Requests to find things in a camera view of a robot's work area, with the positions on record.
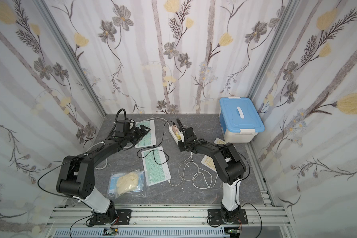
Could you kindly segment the pink charger plug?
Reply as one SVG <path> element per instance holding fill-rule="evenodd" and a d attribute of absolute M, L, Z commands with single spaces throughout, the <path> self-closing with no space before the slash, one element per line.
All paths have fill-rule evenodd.
<path fill-rule="evenodd" d="M 174 133 L 179 133 L 179 129 L 178 129 L 177 126 L 172 126 L 172 131 L 173 131 Z"/>

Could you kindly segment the white power strip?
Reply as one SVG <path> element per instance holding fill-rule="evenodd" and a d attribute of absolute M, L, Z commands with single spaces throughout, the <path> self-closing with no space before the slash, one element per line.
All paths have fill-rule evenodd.
<path fill-rule="evenodd" d="M 172 131 L 172 126 L 169 127 L 169 132 L 170 132 L 171 136 L 173 137 L 174 141 L 176 142 L 176 144 L 178 144 L 179 141 L 184 142 L 184 135 L 182 132 L 174 133 Z"/>

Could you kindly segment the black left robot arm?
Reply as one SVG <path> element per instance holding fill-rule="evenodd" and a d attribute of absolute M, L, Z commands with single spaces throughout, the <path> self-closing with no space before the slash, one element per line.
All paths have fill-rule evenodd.
<path fill-rule="evenodd" d="M 92 210 L 89 226 L 112 225 L 119 217 L 114 202 L 96 188 L 94 170 L 102 161 L 120 152 L 126 145 L 138 144 L 151 131 L 144 125 L 130 128 L 130 123 L 118 123 L 100 145 L 83 154 L 67 156 L 62 162 L 56 190 L 82 201 Z"/>

